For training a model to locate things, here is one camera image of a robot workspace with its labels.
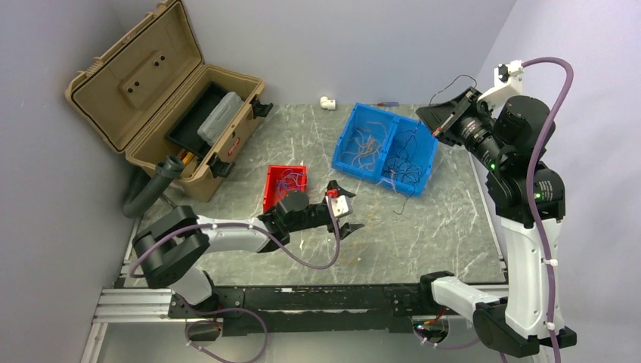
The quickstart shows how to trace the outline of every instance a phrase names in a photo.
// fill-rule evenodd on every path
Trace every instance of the open toolbox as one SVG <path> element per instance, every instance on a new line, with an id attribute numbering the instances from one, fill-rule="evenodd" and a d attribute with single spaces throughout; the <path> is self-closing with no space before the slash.
<path id="1" fill-rule="evenodd" d="M 332 167 L 399 193 L 421 195 L 437 144 L 419 120 L 356 104 L 336 142 Z"/>
<path id="2" fill-rule="evenodd" d="M 262 211 L 265 213 L 280 202 L 287 191 L 305 191 L 307 167 L 298 165 L 270 165 L 267 169 Z"/>
<path id="3" fill-rule="evenodd" d="M 264 87 L 254 76 L 205 64 L 183 2 L 165 0 L 79 72 L 65 96 L 113 151 L 148 175 L 167 156 L 196 154 L 172 185 L 207 201 L 271 109 L 259 101 Z M 196 132 L 225 92 L 243 103 L 217 126 L 210 146 Z"/>

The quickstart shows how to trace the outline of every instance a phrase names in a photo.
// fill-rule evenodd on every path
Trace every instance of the white pipe fitting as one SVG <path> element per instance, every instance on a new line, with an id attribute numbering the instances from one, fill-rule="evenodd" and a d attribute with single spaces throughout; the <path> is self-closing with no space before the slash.
<path id="1" fill-rule="evenodd" d="M 336 109 L 336 100 L 330 100 L 327 96 L 320 98 L 320 108 L 325 110 L 335 110 Z"/>

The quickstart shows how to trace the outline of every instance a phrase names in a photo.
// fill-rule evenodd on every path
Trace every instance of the toolbox lid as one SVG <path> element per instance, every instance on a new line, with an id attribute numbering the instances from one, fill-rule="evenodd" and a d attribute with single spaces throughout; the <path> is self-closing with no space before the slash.
<path id="1" fill-rule="evenodd" d="M 80 71 L 65 96 L 122 153 L 202 62 L 182 1 L 165 0 Z"/>

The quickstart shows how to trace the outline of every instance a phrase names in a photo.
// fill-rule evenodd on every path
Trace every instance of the table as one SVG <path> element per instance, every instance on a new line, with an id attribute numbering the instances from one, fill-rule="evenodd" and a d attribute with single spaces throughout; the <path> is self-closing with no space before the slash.
<path id="1" fill-rule="evenodd" d="M 386 108 L 416 118 L 419 105 Z M 197 214 L 218 219 L 247 219 L 262 213 L 268 164 L 306 165 L 311 202 L 322 200 L 330 179 L 357 194 L 355 212 L 341 222 L 365 227 L 348 236 L 340 257 L 331 268 L 318 271 L 291 260 L 285 253 L 232 251 L 210 253 L 197 263 L 217 285 L 390 284 L 416 283 L 432 271 L 452 271 L 462 281 L 505 282 L 478 179 L 468 153 L 459 147 L 439 145 L 432 174 L 420 197 L 406 197 L 367 181 L 342 174 L 331 160 L 345 122 L 353 108 L 338 105 L 274 106 L 239 153 L 236 166 L 207 203 L 180 191 L 167 190 L 177 204 L 191 205 Z M 144 215 L 141 228 L 170 211 L 157 201 Z M 325 228 L 296 232 L 287 247 L 305 261 L 328 262 L 333 237 Z M 143 281 L 128 281 L 139 286 Z"/>

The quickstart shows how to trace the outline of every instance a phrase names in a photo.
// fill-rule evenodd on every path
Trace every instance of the tan toolbox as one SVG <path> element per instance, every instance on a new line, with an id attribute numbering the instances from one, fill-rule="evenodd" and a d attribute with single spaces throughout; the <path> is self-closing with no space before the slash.
<path id="1" fill-rule="evenodd" d="M 203 160 L 194 158 L 187 165 L 185 170 L 193 173 L 184 172 L 172 183 L 207 201 L 227 174 L 215 171 L 233 167 L 262 119 L 255 118 L 255 107 L 265 115 L 258 100 L 265 85 L 259 78 L 204 64 L 181 1 L 158 4 L 80 71 L 65 96 L 115 152 L 153 176 L 158 162 L 183 150 L 166 134 L 212 82 L 236 92 L 244 104 Z"/>

